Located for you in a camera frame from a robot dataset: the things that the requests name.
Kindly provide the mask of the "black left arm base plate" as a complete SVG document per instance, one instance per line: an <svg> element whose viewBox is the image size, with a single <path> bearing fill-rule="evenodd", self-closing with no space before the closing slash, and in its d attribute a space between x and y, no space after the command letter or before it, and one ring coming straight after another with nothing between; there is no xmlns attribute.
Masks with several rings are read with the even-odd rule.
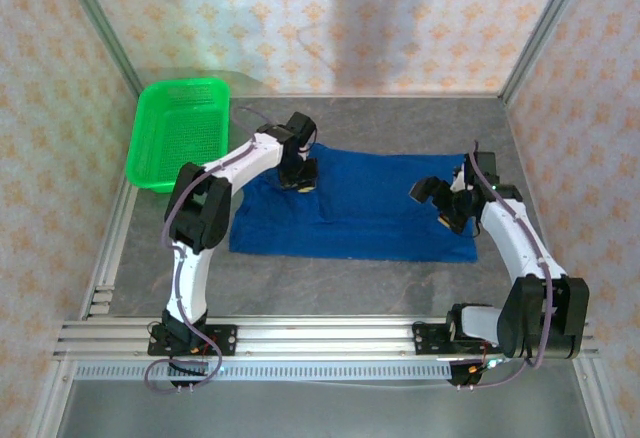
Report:
<svg viewBox="0 0 640 438"><path fill-rule="evenodd" d="M237 344L237 327L235 325L204 324L199 328L215 343L223 357L234 356ZM149 341L147 354L156 357L202 357L216 354L214 347L183 323L177 330L171 331L159 322L152 322L148 327Z"/></svg>

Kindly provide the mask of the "wide aluminium mounting rail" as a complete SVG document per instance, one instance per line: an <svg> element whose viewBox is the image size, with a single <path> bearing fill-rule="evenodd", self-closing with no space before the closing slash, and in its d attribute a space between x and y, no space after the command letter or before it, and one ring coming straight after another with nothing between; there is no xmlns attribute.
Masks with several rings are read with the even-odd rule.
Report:
<svg viewBox="0 0 640 438"><path fill-rule="evenodd" d="M232 357L271 361L355 361L422 358L439 361L493 359L478 349L461 355L446 354L414 340L415 316L232 316L211 317L212 324L235 325ZM151 318L91 317L62 325L53 356L75 360L149 360Z"/></svg>

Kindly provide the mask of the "silver sheet metal panel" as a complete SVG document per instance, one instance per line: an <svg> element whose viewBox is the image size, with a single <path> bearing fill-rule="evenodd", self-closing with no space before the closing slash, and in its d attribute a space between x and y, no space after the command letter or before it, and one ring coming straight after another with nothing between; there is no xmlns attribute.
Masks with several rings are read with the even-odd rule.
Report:
<svg viewBox="0 0 640 438"><path fill-rule="evenodd" d="M139 382L79 381L57 438L593 438L571 371L494 389L217 382L157 396Z"/></svg>

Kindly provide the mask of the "thin aluminium frame bar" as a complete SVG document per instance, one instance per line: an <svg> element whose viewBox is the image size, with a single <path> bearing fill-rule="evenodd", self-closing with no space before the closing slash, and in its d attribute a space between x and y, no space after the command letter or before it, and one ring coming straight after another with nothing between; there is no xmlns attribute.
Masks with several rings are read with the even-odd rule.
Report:
<svg viewBox="0 0 640 438"><path fill-rule="evenodd" d="M500 99L499 93L477 92L477 93L245 93L232 94L231 99L340 99L340 98L388 98L388 99Z"/></svg>

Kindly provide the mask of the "green perforated plastic basket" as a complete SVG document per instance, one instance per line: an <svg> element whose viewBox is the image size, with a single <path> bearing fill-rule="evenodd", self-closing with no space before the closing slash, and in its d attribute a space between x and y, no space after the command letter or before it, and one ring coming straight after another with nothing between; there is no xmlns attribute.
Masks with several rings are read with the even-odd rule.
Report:
<svg viewBox="0 0 640 438"><path fill-rule="evenodd" d="M156 193L172 191L181 167L229 151L231 90L214 77L163 80L139 96L125 174Z"/></svg>

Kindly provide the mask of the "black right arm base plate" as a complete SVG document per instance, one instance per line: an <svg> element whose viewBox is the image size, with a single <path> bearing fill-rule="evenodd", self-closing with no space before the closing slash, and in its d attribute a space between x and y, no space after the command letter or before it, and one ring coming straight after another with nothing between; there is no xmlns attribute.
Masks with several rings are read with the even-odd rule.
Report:
<svg viewBox="0 0 640 438"><path fill-rule="evenodd" d="M411 332L417 355L475 356L501 353L492 343L461 334L453 323L416 321L411 326Z"/></svg>

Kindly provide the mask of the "aluminium frame post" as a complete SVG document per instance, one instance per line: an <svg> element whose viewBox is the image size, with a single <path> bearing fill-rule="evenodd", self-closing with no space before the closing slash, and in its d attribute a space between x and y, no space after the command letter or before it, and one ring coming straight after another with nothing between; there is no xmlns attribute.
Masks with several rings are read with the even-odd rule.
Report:
<svg viewBox="0 0 640 438"><path fill-rule="evenodd" d="M78 1L129 90L138 98L143 91L142 81L112 27L100 0Z"/></svg>
<svg viewBox="0 0 640 438"><path fill-rule="evenodd" d="M508 78L506 79L498 99L507 106L516 97L525 78L533 69L536 60L550 39L555 27L571 0L548 0L538 18L524 48L518 56Z"/></svg>

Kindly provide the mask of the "aluminium table side rail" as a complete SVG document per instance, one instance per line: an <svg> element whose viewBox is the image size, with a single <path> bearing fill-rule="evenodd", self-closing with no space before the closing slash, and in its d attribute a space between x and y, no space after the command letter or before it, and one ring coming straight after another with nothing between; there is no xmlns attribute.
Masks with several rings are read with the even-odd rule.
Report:
<svg viewBox="0 0 640 438"><path fill-rule="evenodd" d="M123 170L102 243L83 297L79 312L81 321L109 313L137 195L138 188L127 179Z"/></svg>
<svg viewBox="0 0 640 438"><path fill-rule="evenodd" d="M581 117L571 106L513 106L509 124L525 174L532 220L548 253L566 270L572 236L572 207L578 188L575 171L581 163Z"/></svg>

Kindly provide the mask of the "blue cloth towel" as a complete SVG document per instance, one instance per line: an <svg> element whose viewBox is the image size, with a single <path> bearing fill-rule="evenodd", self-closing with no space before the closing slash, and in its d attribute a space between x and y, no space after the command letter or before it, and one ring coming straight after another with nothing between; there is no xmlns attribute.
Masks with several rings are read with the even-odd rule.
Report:
<svg viewBox="0 0 640 438"><path fill-rule="evenodd" d="M449 180L463 157L376 155L317 144L316 187L283 190L270 169L252 179L230 230L233 253L323 259L474 263L472 229L446 229L410 190L420 179Z"/></svg>

